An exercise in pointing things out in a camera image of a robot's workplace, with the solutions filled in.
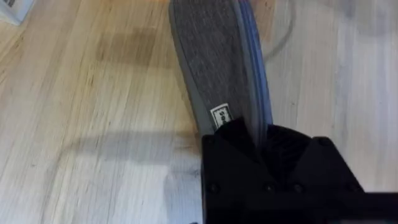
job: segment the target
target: black bracket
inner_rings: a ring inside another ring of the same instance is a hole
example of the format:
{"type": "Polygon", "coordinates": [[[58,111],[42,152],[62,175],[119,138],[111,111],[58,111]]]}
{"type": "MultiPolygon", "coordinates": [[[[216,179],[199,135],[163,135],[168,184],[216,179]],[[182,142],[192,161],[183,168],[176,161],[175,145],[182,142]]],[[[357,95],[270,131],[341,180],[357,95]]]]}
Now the black bracket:
{"type": "Polygon", "coordinates": [[[398,194],[366,194],[333,142],[270,125],[256,149],[243,120],[202,139],[203,220],[398,220],[398,194]]]}

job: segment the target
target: screw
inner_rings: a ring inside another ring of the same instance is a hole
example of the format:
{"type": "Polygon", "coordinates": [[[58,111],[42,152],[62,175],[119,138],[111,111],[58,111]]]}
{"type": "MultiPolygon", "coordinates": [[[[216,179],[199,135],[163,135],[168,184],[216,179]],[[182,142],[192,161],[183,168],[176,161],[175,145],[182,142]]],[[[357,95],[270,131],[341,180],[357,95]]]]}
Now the screw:
{"type": "Polygon", "coordinates": [[[210,144],[210,145],[214,144],[214,139],[213,139],[213,137],[207,137],[207,138],[206,138],[206,142],[207,142],[207,144],[210,144]]]}
{"type": "Polygon", "coordinates": [[[273,184],[270,184],[270,183],[265,183],[265,184],[262,186],[262,189],[265,190],[266,192],[275,192],[275,187],[274,187],[274,185],[273,185],[273,184]]]}
{"type": "Polygon", "coordinates": [[[295,184],[293,186],[294,191],[296,191],[297,193],[302,193],[304,192],[304,188],[300,185],[300,184],[295,184]]]}
{"type": "Polygon", "coordinates": [[[220,187],[217,184],[210,184],[208,186],[209,193],[218,194],[220,192],[220,187]]]}

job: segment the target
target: wooden floor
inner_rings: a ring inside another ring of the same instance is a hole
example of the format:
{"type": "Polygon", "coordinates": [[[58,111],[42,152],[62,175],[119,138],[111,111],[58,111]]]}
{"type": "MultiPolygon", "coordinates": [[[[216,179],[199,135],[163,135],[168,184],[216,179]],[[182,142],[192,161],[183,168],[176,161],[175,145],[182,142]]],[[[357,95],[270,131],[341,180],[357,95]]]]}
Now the wooden floor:
{"type": "MultiPolygon", "coordinates": [[[[398,190],[398,1],[252,3],[275,123],[398,190]]],[[[0,33],[0,223],[201,223],[166,1],[36,0],[0,33]]]]}

